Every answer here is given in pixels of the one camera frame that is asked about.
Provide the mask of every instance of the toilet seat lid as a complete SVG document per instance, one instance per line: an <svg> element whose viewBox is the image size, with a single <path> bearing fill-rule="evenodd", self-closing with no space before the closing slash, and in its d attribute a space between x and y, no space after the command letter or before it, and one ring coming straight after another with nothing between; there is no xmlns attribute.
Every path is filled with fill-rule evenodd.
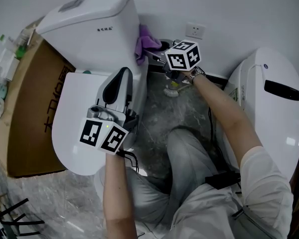
<svg viewBox="0 0 299 239"><path fill-rule="evenodd" d="M105 165L105 153L78 143L80 126L95 104L100 85L108 76L68 73L52 125L52 143L61 163L80 175L93 175Z"/></svg>

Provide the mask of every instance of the human arm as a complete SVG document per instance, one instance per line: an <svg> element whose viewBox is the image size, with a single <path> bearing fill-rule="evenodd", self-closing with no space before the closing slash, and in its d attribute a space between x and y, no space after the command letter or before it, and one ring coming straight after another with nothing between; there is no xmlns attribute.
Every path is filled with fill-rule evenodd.
<svg viewBox="0 0 299 239"><path fill-rule="evenodd" d="M118 155L106 154L103 207L108 239L137 238L125 159Z"/></svg>
<svg viewBox="0 0 299 239"><path fill-rule="evenodd" d="M193 84L221 124L240 166L248 150L255 146L262 146L251 122L230 96L203 75L197 75Z"/></svg>
<svg viewBox="0 0 299 239"><path fill-rule="evenodd" d="M207 78L193 80L223 127L240 167L243 205L287 238L293 195L285 176L262 147L245 112Z"/></svg>

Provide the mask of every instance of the tiled floor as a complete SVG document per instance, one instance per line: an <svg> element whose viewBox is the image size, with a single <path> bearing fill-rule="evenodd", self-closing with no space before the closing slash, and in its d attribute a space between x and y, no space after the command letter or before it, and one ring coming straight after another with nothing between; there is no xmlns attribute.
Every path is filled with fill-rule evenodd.
<svg viewBox="0 0 299 239"><path fill-rule="evenodd" d="M165 96L166 83L164 75L149 73L148 99L133 147L140 168L158 178L165 178L170 172L166 138L172 128L180 125L193 128L207 151L210 149L207 104L193 86L182 90L177 98ZM0 194L5 192L8 192L8 205L29 198L18 211L26 213L30 220L44 220L45 224L35 229L46 238L105 237L103 208L94 189L93 176L64 171L13 179L7 178L0 167Z"/></svg>

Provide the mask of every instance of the gray pants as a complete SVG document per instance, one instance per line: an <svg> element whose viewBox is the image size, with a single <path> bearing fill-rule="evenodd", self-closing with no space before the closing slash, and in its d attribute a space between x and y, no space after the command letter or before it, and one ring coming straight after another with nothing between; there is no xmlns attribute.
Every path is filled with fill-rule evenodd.
<svg viewBox="0 0 299 239"><path fill-rule="evenodd" d="M171 131L167 141L173 182L170 194L159 190L159 180L145 177L127 167L127 179L133 197L136 221L151 229L170 226L174 213L188 195L205 183L205 177L217 174L216 167L197 138L185 129ZM103 199L105 167L95 175L96 191Z"/></svg>

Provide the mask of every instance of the white toilet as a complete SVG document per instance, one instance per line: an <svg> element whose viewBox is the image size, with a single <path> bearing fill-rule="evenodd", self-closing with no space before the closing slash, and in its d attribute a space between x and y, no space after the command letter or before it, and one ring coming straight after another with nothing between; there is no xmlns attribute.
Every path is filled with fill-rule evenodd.
<svg viewBox="0 0 299 239"><path fill-rule="evenodd" d="M299 159L299 76L280 53L259 48L233 72L224 90L245 111L269 155L291 179ZM226 162L239 170L219 123L219 147Z"/></svg>
<svg viewBox="0 0 299 239"><path fill-rule="evenodd" d="M54 150L74 173L92 175L105 164L103 152L77 144L80 123L96 104L102 84L122 68L127 67L133 75L128 108L135 112L138 123L142 119L148 61L138 66L134 56L139 23L133 0L74 0L49 12L36 29L76 67L75 73L66 76L52 127ZM127 82L120 84L126 85L122 88L129 87ZM123 100L117 99L111 108L121 106L125 111L124 105ZM128 134L125 149L134 143L136 132Z"/></svg>

